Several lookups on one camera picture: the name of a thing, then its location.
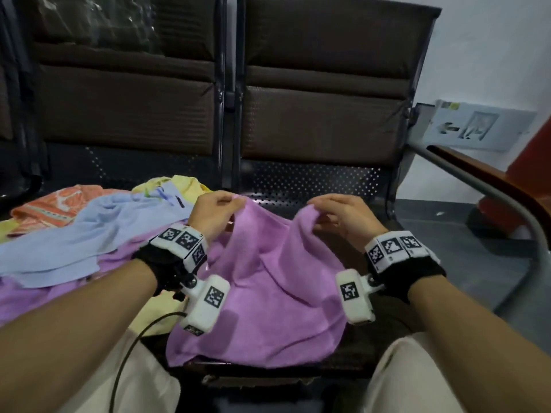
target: white wall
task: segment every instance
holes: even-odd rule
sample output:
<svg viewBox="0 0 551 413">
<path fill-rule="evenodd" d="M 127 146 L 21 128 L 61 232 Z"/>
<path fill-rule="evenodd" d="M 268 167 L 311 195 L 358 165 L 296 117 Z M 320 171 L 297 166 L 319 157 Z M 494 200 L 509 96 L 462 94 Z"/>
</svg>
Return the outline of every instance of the white wall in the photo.
<svg viewBox="0 0 551 413">
<path fill-rule="evenodd" d="M 551 114 L 551 0 L 396 0 L 441 7 L 416 102 L 453 101 L 538 112 L 506 153 L 462 151 L 505 170 Z M 398 198 L 476 202 L 481 194 L 416 157 Z"/>
</svg>

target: brown backrest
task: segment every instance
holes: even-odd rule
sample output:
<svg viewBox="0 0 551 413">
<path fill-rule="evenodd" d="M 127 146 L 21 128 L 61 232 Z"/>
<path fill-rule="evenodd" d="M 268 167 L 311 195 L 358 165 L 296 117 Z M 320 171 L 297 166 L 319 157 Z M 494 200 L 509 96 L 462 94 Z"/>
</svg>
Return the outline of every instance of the brown backrest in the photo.
<svg viewBox="0 0 551 413">
<path fill-rule="evenodd" d="M 56 8 L 28 0 L 22 11 L 52 187 L 61 177 L 128 188 L 180 173 L 216 188 L 226 0 L 138 0 L 139 9 L 103 0 L 114 8 L 109 16 L 84 0 L 48 1 Z"/>
<path fill-rule="evenodd" d="M 384 196 L 439 13 L 382 0 L 238 0 L 236 188 L 258 195 L 247 180 L 257 162 L 282 161 L 322 165 L 306 194 Z M 261 194 L 285 189 L 275 184 Z"/>
</svg>

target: orange patterned towel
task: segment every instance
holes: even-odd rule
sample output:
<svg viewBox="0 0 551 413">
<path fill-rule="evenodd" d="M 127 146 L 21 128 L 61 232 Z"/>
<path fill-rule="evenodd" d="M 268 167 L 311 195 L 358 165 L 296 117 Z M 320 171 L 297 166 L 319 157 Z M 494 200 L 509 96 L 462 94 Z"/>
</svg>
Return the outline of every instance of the orange patterned towel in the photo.
<svg viewBox="0 0 551 413">
<path fill-rule="evenodd" d="M 119 192 L 125 191 L 76 185 L 45 195 L 11 211 L 11 216 L 19 226 L 12 230 L 9 236 L 24 235 L 47 227 L 64 227 L 71 223 L 92 199 Z"/>
</svg>

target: forearm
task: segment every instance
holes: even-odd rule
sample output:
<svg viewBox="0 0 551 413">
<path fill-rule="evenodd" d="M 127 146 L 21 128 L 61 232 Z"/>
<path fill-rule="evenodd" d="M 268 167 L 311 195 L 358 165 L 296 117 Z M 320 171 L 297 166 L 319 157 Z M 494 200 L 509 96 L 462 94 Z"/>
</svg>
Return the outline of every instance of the forearm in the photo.
<svg viewBox="0 0 551 413">
<path fill-rule="evenodd" d="M 469 413 L 551 411 L 547 354 L 442 276 L 421 278 L 408 297 Z"/>
<path fill-rule="evenodd" d="M 91 376 L 153 295 L 133 260 L 0 329 L 0 411 L 50 412 Z"/>
</svg>

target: light blue towel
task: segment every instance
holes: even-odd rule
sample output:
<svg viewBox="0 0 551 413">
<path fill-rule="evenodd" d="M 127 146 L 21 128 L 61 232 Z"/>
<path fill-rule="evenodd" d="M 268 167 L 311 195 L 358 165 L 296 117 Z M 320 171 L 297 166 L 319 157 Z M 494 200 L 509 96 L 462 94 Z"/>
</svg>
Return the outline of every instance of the light blue towel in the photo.
<svg viewBox="0 0 551 413">
<path fill-rule="evenodd" d="M 87 277 L 99 270 L 98 255 L 187 219 L 192 209 L 193 204 L 183 199 L 171 181 L 146 194 L 95 198 L 71 225 L 29 233 L 0 245 L 0 276 L 13 277 L 24 288 Z"/>
</svg>

